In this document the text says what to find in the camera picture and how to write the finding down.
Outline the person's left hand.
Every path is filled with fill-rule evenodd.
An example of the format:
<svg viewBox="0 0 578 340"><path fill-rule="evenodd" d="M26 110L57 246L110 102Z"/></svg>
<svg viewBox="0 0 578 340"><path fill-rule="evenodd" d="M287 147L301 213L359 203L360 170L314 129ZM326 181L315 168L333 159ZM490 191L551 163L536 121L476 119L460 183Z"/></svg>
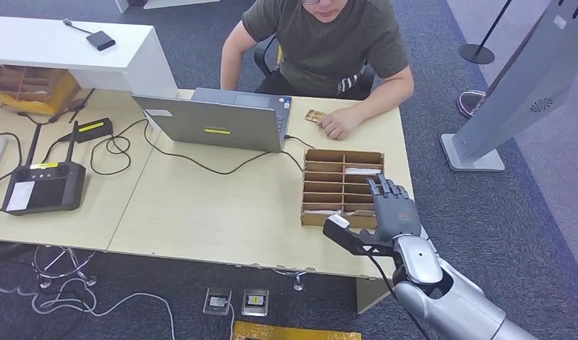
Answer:
<svg viewBox="0 0 578 340"><path fill-rule="evenodd" d="M336 110L317 123L331 140L345 140L361 123L363 116L352 108Z"/></svg>

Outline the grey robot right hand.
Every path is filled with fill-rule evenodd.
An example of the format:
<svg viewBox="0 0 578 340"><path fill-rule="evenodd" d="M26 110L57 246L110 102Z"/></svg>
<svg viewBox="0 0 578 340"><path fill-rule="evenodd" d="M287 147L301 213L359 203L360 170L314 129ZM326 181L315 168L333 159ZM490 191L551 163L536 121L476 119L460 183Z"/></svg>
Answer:
<svg viewBox="0 0 578 340"><path fill-rule="evenodd" d="M403 186L396 185L382 173L367 177L376 218L376 234L388 242L401 235L421 236L421 221L415 202Z"/></svg>

